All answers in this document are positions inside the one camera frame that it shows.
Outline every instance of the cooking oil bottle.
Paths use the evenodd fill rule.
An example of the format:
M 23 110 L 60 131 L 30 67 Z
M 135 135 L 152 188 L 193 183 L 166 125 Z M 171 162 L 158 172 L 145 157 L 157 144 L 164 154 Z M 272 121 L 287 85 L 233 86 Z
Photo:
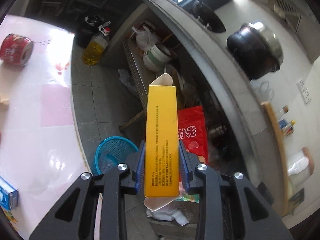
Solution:
M 99 33 L 94 35 L 89 42 L 87 48 L 84 50 L 82 54 L 82 61 L 87 65 L 96 64 L 103 51 L 109 44 L 109 32 L 110 28 L 102 26 L 99 27 Z

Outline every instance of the wall outlet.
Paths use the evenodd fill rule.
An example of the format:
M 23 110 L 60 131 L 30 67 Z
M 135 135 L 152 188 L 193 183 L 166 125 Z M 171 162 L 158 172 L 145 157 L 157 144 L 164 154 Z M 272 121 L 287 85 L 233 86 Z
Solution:
M 307 87 L 305 86 L 305 82 L 303 79 L 299 80 L 298 83 L 298 88 L 300 90 L 301 93 L 303 93 L 304 91 L 306 91 Z
M 307 103 L 309 103 L 311 101 L 311 96 L 310 96 L 309 90 L 308 90 L 304 80 L 300 79 L 297 82 L 297 86 L 298 86 L 298 88 L 300 90 L 301 96 L 302 96 L 303 101 L 304 101 L 304 103 L 306 105 Z
M 303 98 L 303 101 L 305 104 L 309 103 L 311 101 L 311 96 L 310 96 L 310 93 L 309 93 L 309 90 L 306 89 L 305 91 L 303 91 L 301 93 L 302 95 L 302 98 Z

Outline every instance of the gray floor tile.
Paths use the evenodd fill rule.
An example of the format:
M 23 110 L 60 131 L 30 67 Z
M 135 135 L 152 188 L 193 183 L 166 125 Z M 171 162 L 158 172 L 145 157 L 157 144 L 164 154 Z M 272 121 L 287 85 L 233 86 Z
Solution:
M 124 195 L 124 201 L 126 212 L 143 204 L 143 201 L 141 201 L 136 195 Z
M 104 67 L 105 87 L 93 87 L 97 122 L 126 122 L 142 110 L 141 102 L 119 81 L 116 69 Z
M 142 235 L 138 231 L 138 228 L 133 223 L 132 218 L 130 217 L 129 213 L 125 214 L 125 222 L 127 224 L 127 237 L 128 240 L 143 240 Z
M 146 215 L 146 208 L 144 205 L 139 205 L 128 211 L 133 223 L 138 228 L 140 234 L 145 240 L 156 240 L 158 237 L 149 225 L 148 217 Z
M 92 168 L 96 149 L 101 143 L 98 125 L 96 123 L 78 123 L 77 125 L 85 156 Z
M 146 117 L 143 116 L 122 131 L 122 136 L 131 140 L 137 147 L 146 139 Z
M 123 136 L 119 131 L 119 126 L 124 125 L 125 122 L 100 122 L 98 123 L 101 140 L 110 136 Z
M 72 46 L 72 57 L 73 58 L 81 58 L 83 51 L 84 51 L 83 48 L 79 47 L 75 42 L 73 43 L 73 46 Z
M 77 123 L 97 122 L 92 87 L 72 85 L 72 96 Z
M 72 84 L 91 86 L 90 68 L 82 59 L 73 58 L 71 62 Z
M 91 83 L 93 87 L 104 87 L 104 77 L 101 65 L 98 63 L 91 66 Z

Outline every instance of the plastic bottle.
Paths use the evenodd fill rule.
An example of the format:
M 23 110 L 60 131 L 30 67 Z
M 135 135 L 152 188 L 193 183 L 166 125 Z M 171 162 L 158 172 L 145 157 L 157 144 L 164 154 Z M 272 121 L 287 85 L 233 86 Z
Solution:
M 87 65 L 96 64 L 109 44 L 110 28 L 99 27 L 100 32 L 94 35 L 82 54 L 82 61 Z
M 277 120 L 280 120 L 284 114 L 289 111 L 288 106 L 284 106 L 280 111 L 275 112 Z
M 111 156 L 104 156 L 99 160 L 99 168 L 102 174 L 109 172 L 112 168 L 116 167 L 118 162 Z
M 290 169 L 288 169 L 288 176 L 292 174 L 298 174 L 309 166 L 309 158 L 303 157 L 302 159 L 295 162 Z
M 286 137 L 294 132 L 293 126 L 295 125 L 295 123 L 295 120 L 291 120 L 291 122 L 287 123 L 287 125 L 281 129 L 283 137 Z

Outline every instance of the blue milk carton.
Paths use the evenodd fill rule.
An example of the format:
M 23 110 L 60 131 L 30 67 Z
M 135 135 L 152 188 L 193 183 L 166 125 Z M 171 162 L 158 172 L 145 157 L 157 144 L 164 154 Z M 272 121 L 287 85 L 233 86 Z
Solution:
M 7 211 L 18 205 L 18 190 L 0 175 L 0 205 Z

